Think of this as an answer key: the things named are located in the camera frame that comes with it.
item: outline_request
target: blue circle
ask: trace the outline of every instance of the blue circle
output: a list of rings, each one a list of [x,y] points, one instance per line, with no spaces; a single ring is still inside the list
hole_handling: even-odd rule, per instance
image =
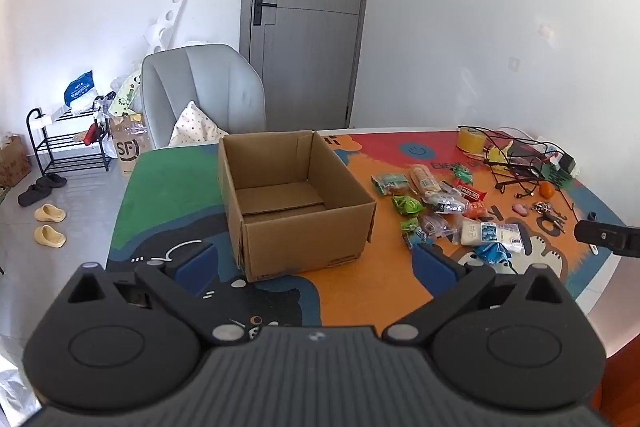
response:
[[[416,142],[403,143],[400,146],[400,152],[418,160],[431,160],[436,157],[436,153],[432,149]]]

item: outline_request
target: door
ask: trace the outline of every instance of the door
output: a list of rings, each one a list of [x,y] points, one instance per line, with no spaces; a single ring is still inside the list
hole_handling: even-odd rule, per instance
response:
[[[252,0],[249,62],[264,84],[267,129],[346,123],[361,0]]]

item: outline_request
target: black metal rack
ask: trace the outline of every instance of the black metal rack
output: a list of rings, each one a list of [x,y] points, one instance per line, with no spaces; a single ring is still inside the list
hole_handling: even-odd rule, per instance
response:
[[[102,141],[110,135],[109,123],[107,119],[105,119],[104,126],[102,126],[95,118],[96,102],[98,102],[98,100],[102,100],[103,98],[103,96],[98,96],[94,100],[94,104],[91,109],[84,110],[78,114],[73,114],[71,113],[71,109],[68,109],[62,116],[60,116],[60,118],[55,121],[55,123],[58,123],[60,121],[73,120],[75,118],[82,118],[84,116],[94,117],[94,123],[101,129],[100,133],[98,134],[97,141],[98,145],[100,146],[99,153],[54,158],[54,150],[69,147],[70,145],[79,144],[78,142],[75,142],[73,140],[73,137],[78,133],[73,132],[69,134],[60,134],[57,136],[49,136],[49,134],[47,133],[47,127],[43,126],[42,141],[38,145],[36,145],[36,142],[33,139],[33,131],[31,130],[31,116],[33,114],[36,114],[36,118],[41,118],[44,116],[44,114],[37,107],[29,111],[29,114],[27,114],[27,131],[29,132],[31,146],[33,147],[33,152],[36,156],[36,162],[38,163],[38,167],[40,168],[40,172],[43,176],[48,172],[73,172],[84,171],[87,169],[104,169],[105,171],[109,170],[111,157],[107,156],[104,153],[104,147],[102,146]],[[47,163],[47,166],[43,168],[42,162],[40,161],[40,154],[45,152],[49,154],[49,162]]]

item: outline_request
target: packing tape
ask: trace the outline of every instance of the packing tape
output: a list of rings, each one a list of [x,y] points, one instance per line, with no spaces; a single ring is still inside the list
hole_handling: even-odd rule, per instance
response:
[[[481,154],[484,149],[486,136],[470,127],[461,127],[458,131],[458,149],[469,154]]]

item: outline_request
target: brown cardboard box on floor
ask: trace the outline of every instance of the brown cardboard box on floor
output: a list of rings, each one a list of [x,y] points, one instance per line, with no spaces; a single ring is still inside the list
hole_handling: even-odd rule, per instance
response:
[[[109,124],[120,170],[125,176],[130,176],[139,156],[153,149],[145,119],[141,114],[135,113],[111,118]]]
[[[27,151],[19,136],[10,137],[0,147],[0,185],[15,187],[18,182],[31,172]]]
[[[249,282],[360,257],[376,203],[318,133],[228,135],[218,153],[231,244]]]

